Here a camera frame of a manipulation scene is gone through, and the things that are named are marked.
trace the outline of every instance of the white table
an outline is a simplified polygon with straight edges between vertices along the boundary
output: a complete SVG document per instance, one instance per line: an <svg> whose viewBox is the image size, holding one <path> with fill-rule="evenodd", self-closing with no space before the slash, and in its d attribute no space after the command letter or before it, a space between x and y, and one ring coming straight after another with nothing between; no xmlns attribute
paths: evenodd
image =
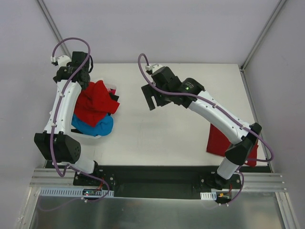
<svg viewBox="0 0 305 229"><path fill-rule="evenodd" d="M181 81L187 77L237 117L254 122L236 64L163 64ZM141 86L147 84L137 64L95 64L91 80L117 86L121 103L113 131L100 139L81 139L81 153L100 165L218 166L222 157L206 152L210 123L191 110L168 104L150 111ZM261 143L258 158L264 158Z"/></svg>

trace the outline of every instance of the shiny metal surface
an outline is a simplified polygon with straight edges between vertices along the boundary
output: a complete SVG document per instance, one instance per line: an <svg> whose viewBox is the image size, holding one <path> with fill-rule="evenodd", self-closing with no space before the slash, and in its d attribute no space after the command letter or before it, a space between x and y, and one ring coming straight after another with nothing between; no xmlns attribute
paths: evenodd
<svg viewBox="0 0 305 229"><path fill-rule="evenodd" d="M41 197L44 209L70 198ZM246 193L229 207L213 201L108 198L76 200L58 210L35 210L32 229L281 229L274 193Z"/></svg>

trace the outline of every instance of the white wall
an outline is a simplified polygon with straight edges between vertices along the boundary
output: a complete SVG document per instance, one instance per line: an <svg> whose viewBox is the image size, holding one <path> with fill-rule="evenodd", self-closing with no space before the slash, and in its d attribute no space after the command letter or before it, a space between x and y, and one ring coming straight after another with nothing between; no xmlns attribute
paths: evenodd
<svg viewBox="0 0 305 229"><path fill-rule="evenodd" d="M88 41L98 63L134 63L144 52L151 62L239 65L278 1L45 0L63 38Z"/></svg>
<svg viewBox="0 0 305 229"><path fill-rule="evenodd" d="M34 144L55 96L50 64L55 39L34 0L0 6L0 228L12 229L33 170L43 158Z"/></svg>
<svg viewBox="0 0 305 229"><path fill-rule="evenodd" d="M305 225L305 1L290 0L246 68L264 135Z"/></svg>

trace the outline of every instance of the red cloth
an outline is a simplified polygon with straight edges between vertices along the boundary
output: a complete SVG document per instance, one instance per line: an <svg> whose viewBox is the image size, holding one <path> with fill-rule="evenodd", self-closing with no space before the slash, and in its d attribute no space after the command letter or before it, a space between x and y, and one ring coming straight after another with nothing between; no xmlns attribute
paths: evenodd
<svg viewBox="0 0 305 229"><path fill-rule="evenodd" d="M218 130L215 126L211 124L209 141L206 151L211 154L224 156L224 153L226 152L230 144L231 143L229 142L228 138L220 130ZM257 158L257 148L258 145L256 143L248 158ZM246 165L254 167L256 166L256 161L248 161Z"/></svg>
<svg viewBox="0 0 305 229"><path fill-rule="evenodd" d="M102 80L96 83L90 82L86 90L81 91L74 114L83 122L95 127L107 113L114 114L119 103L112 100Z"/></svg>

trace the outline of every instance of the purple cable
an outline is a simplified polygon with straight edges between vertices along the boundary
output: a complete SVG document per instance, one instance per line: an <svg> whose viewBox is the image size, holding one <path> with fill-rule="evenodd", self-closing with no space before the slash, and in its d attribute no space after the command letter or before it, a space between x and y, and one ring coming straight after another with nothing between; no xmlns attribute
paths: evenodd
<svg viewBox="0 0 305 229"><path fill-rule="evenodd" d="M68 41L68 40L77 40L77 41L82 41L83 43L85 43L85 44L87 45L87 47L88 47L88 54L87 54L85 60L81 63L81 65L75 70L75 72L73 72L73 74L72 74L72 75L69 77L69 79L67 80L66 84L64 85L64 87L63 87L63 89L62 89L62 91L61 91L61 94L63 94L63 95L64 95L64 93L65 93L65 91L66 91L66 89L67 89L68 84L69 84L70 81L72 80L72 78L76 75L76 73L77 73L80 69L82 69L82 67L83 67L83 66L85 65L85 63L88 61L88 59L89 59L89 57L90 57L90 52L91 52L90 46L89 46L89 44L88 44L85 40L80 39L80 38L77 38L77 37L69 37L69 38L63 39L61 42L59 42L59 43L55 46L55 48L54 48L54 50L53 50L53 52L52 52L52 57L55 56L56 49L57 49L62 43L64 43L65 41ZM60 107L60 105L61 105L61 101L62 101L62 96L59 97L58 103L57 103L57 105L56 105L56 109L55 109L55 112L54 112L54 118L53 118L53 123L54 123L54 124L56 124L56 121L57 121L57 115L58 115L59 107ZM81 171L77 170L76 168L74 168L72 165L69 165L69 164L66 165L66 166L64 167L63 173L61 173L61 171L60 171L59 168L58 168L58 165L57 165L57 162L56 162L56 158L55 158L55 153L54 153L54 147L53 147L54 131L55 131L55 126L52 126L52 128L51 128L51 136L50 136L50 151L51 151L52 161L53 161L54 167L55 167L56 172L58 173L58 175L59 175L60 177L64 177L65 174L66 174L67 168L70 167L70 168L71 168L72 170L74 170L75 172L79 172L79 173L81 173L81 174L84 174L85 176L88 176L88 177L90 177L90 178L93 178L93 179L96 179L96 180L101 181L103 184L105 184L105 185L107 186L107 189L108 189L107 193L106 193L105 195L103 195L102 197L96 199L96 200L88 200L88 202L96 202L96 201L99 201L99 200L104 199L104 198L109 194L110 188L109 188L109 185L107 184L107 182L104 181L103 179L98 178L98 177L95 177L95 176L92 176L92 175L87 174L87 173L84 173L84 172L81 172ZM59 205L59 206L57 206L57 207L55 207L55 208L52 208L52 209L42 209L42 208L40 207L40 201L38 202L37 206L38 206L38 208L39 208L40 210L42 210L42 211L53 211L53 210L57 210L57 209L59 209L59 208L65 206L65 205L67 205L67 204L69 204L69 203L75 201L76 199L79 199L79 198L71 199L71 200L69 200L68 202L66 202L66 203L64 203L64 204L62 204L62 205Z"/></svg>
<svg viewBox="0 0 305 229"><path fill-rule="evenodd" d="M145 75L145 72L143 71L143 68L141 67L141 57L144 57L145 58L145 61L146 61L146 64L149 65L149 62L148 62L148 59L147 59L147 56L144 54L144 53L141 53L138 57L138 65L139 65L139 69L140 69L140 72L142 74L142 76L144 77L144 79L147 81L147 83L153 88L155 89L157 92L160 92L162 94L166 94L166 95L175 95L175 96L179 96L179 95L183 95L183 96L190 96L190 97L194 97L194 98L197 98L197 99L200 99L200 100L203 100L205 101L206 103L212 105L212 106L215 106L216 104L213 103L212 101L206 99L206 98L203 98L201 96L198 96L198 95L195 95L195 94L190 94L190 93L178 93L178 92L167 92L167 91L163 91L159 88L157 88L155 85L153 85L152 82L149 81L149 79L147 78L147 76ZM249 158L247 160L253 160L253 161L260 161L260 162L269 162L269 161L272 161L273 158L274 158L274 153L273 153L273 150L272 148L269 146L269 144L267 142L265 142L257 133L255 133L254 131L250 130L249 128L246 128L246 127L243 127L242 124L240 124L238 121L236 121L232 116L230 116L223 108L219 107L219 106L215 106L218 110L220 110L225 116L227 116L230 120L232 120L236 125L238 125L240 128L243 128L245 129L246 131L248 131L249 133L253 134L255 137L257 137L267 148L268 150L270 151L270 158L267 159L267 160L263 160L263 159L256 159L256 158Z"/></svg>

